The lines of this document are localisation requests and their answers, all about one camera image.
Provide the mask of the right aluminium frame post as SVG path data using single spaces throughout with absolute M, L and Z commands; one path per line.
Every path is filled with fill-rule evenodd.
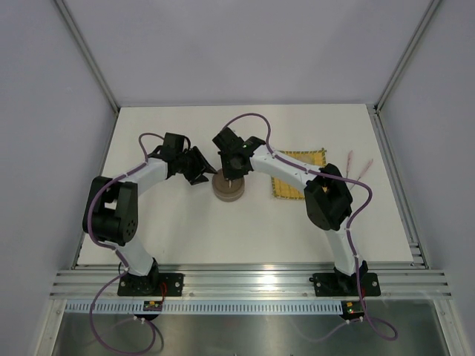
M 399 81 L 402 79 L 404 72 L 407 69 L 407 66 L 410 64 L 411 59 L 418 50 L 419 45 L 422 43 L 426 32 L 428 31 L 433 19 L 435 18 L 439 8 L 443 3 L 443 0 L 429 1 L 395 68 L 393 69 L 393 72 L 384 86 L 383 91 L 373 106 L 376 114 L 380 114 L 382 112 L 382 109 L 386 105 L 392 92 L 396 89 Z

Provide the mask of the aluminium mounting rail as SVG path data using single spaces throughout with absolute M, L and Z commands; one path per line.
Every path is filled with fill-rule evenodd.
M 184 299 L 264 300 L 311 299 L 311 276 L 327 272 L 325 264 L 280 265 L 163 265 L 162 273 L 181 273 Z M 399 268 L 380 265 L 377 274 L 381 298 L 388 300 L 449 300 L 452 289 L 445 273 L 422 266 Z M 107 282 L 105 298 L 116 297 L 118 268 L 114 265 L 80 266 L 60 270 L 53 278 L 51 299 L 89 299 Z

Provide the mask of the round metal lunch box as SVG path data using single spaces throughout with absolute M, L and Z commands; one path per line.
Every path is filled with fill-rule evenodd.
M 217 188 L 213 188 L 214 195 L 223 202 L 234 202 L 239 200 L 243 196 L 244 191 L 244 188 L 235 191 L 220 191 Z

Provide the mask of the aluminium frame post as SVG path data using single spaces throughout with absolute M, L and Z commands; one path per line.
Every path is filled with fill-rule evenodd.
M 426 32 L 428 31 L 433 19 L 435 18 L 439 8 L 443 3 L 443 0 L 429 1 L 395 68 L 393 69 L 393 72 L 384 86 L 383 91 L 373 106 L 376 114 L 380 114 L 382 112 L 382 109 L 386 105 L 392 92 L 396 89 L 399 81 L 402 79 L 404 72 L 407 69 L 407 66 L 410 64 L 411 59 L 418 50 L 419 45 L 422 43 Z
M 95 60 L 90 46 L 82 34 L 82 31 L 76 19 L 74 18 L 68 3 L 64 0 L 53 0 L 52 4 L 58 11 L 59 16 L 65 24 L 65 27 L 68 30 L 71 38 L 73 39 L 73 43 L 85 61 L 85 64 L 87 65 L 95 82 L 99 86 L 99 89 L 101 90 L 102 95 L 105 97 L 110 109 L 112 110 L 114 117 L 117 118 L 119 116 L 120 105 L 118 104 L 111 87 L 107 83 L 97 61 Z

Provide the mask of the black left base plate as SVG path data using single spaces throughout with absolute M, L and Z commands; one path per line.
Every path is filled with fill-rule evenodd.
M 120 278 L 117 294 L 120 297 L 181 297 L 183 274 L 159 273 L 155 276 L 127 274 Z

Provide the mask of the left aluminium frame post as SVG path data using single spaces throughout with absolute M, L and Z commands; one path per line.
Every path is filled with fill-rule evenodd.
M 99 89 L 101 90 L 102 95 L 105 97 L 110 109 L 112 110 L 114 117 L 117 118 L 119 116 L 120 105 L 118 104 L 111 87 L 107 83 L 97 61 L 95 60 L 90 46 L 82 34 L 82 31 L 76 19 L 74 18 L 68 3 L 64 0 L 53 0 L 52 4 L 58 11 L 59 16 L 65 24 L 65 27 L 68 30 L 71 38 L 73 39 L 73 43 L 85 61 L 85 64 L 87 65 L 95 82 L 99 86 Z

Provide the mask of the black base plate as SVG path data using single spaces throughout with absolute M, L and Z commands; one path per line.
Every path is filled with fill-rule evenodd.
M 155 276 L 127 274 L 120 278 L 117 294 L 120 297 L 181 297 L 183 274 L 159 273 Z
M 337 274 L 336 272 L 315 273 L 309 281 L 313 284 L 316 297 L 357 297 L 357 276 Z M 366 272 L 359 277 L 363 297 L 379 297 L 381 289 L 378 275 Z

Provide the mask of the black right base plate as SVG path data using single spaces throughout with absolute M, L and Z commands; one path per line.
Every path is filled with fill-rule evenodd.
M 316 297 L 357 297 L 357 276 L 337 274 L 336 272 L 315 273 L 309 281 L 313 284 Z M 378 275 L 366 272 L 359 277 L 363 297 L 379 297 L 381 289 Z

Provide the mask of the round brown lunch box lid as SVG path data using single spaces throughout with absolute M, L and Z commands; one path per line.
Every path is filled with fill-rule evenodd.
M 226 179 L 223 175 L 223 170 L 219 169 L 217 173 L 212 177 L 212 189 L 213 188 L 217 188 L 220 191 L 235 191 L 240 188 L 245 189 L 245 179 Z

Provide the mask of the yellow bamboo mat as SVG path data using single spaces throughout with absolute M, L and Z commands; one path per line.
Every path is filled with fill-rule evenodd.
M 313 156 L 313 164 L 303 162 L 305 165 L 317 165 L 324 167 L 327 164 L 327 150 L 325 148 L 321 148 L 316 151 L 281 151 L 281 153 L 298 161 L 300 161 L 299 158 L 302 155 Z M 304 195 L 297 188 L 284 182 L 282 179 L 271 177 L 271 183 L 273 197 L 283 200 L 304 200 Z

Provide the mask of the metal tongs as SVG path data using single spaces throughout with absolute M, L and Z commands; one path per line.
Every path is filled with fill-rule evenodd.
M 344 176 L 351 180 L 361 181 L 372 167 L 374 159 L 370 158 L 366 162 L 363 162 L 361 160 L 355 160 L 354 156 L 354 151 L 348 152 Z

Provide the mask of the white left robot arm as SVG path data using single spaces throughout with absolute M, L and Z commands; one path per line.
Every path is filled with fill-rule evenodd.
M 122 264 L 118 295 L 180 296 L 181 274 L 162 274 L 158 263 L 136 236 L 139 197 L 155 185 L 181 174 L 196 185 L 217 171 L 200 150 L 156 147 L 145 161 L 117 177 L 98 176 L 91 183 L 82 221 L 83 230 L 99 247 L 114 253 Z

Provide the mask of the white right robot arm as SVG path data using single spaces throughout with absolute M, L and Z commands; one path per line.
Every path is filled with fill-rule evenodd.
M 257 171 L 301 192 L 309 220 L 325 232 L 332 249 L 335 284 L 346 294 L 353 294 L 362 287 L 367 266 L 347 237 L 353 197 L 336 166 L 306 165 L 272 151 L 264 140 L 255 136 L 243 140 L 234 134 L 230 137 L 218 134 L 213 143 L 218 148 L 226 179 L 236 180 Z

